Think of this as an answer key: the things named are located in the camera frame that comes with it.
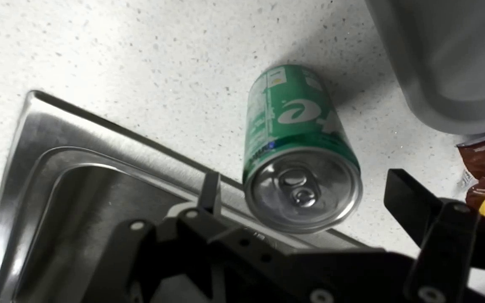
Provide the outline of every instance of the can lid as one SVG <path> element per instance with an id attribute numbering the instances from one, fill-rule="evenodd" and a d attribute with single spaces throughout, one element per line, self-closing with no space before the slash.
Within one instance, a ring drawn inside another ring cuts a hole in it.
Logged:
<path id="1" fill-rule="evenodd" d="M 320 149 L 276 155 L 246 184 L 253 214 L 283 233 L 315 233 L 338 221 L 362 196 L 357 165 Z"/>

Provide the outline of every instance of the white countertop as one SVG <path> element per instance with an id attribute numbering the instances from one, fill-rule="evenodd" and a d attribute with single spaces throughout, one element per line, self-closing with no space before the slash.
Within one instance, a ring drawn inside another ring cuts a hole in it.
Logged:
<path id="1" fill-rule="evenodd" d="M 362 0 L 0 2 L 0 182 L 29 90 L 239 181 L 247 91 L 278 63 L 313 68 L 337 93 L 365 187 L 338 229 L 416 256 L 382 206 L 387 169 L 451 197 L 458 140 L 411 115 Z"/>

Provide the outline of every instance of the sink basin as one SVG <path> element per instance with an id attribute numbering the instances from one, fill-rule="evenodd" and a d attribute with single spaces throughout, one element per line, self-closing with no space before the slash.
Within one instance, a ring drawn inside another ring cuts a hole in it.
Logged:
<path id="1" fill-rule="evenodd" d="M 135 233 L 195 207 L 207 174 L 155 142 L 29 93 L 0 191 L 0 303 L 82 302 L 113 231 L 128 224 Z M 362 246 L 332 229 L 288 236 L 263 228 L 227 177 L 219 216 L 286 253 Z"/>

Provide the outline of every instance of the green soda can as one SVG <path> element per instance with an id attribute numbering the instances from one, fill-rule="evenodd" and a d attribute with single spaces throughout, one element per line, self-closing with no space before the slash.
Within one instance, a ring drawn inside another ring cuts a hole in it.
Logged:
<path id="1" fill-rule="evenodd" d="M 251 212 L 283 233 L 325 229 L 359 202 L 357 157 L 311 71 L 278 66 L 253 85 L 242 182 Z"/>

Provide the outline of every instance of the printed logo on can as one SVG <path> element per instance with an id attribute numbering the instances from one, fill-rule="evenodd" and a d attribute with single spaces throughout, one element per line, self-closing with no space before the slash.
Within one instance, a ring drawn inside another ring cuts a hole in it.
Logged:
<path id="1" fill-rule="evenodd" d="M 285 111 L 278 117 L 279 125 L 305 123 L 318 118 L 322 108 L 310 100 L 293 100 L 283 105 Z"/>

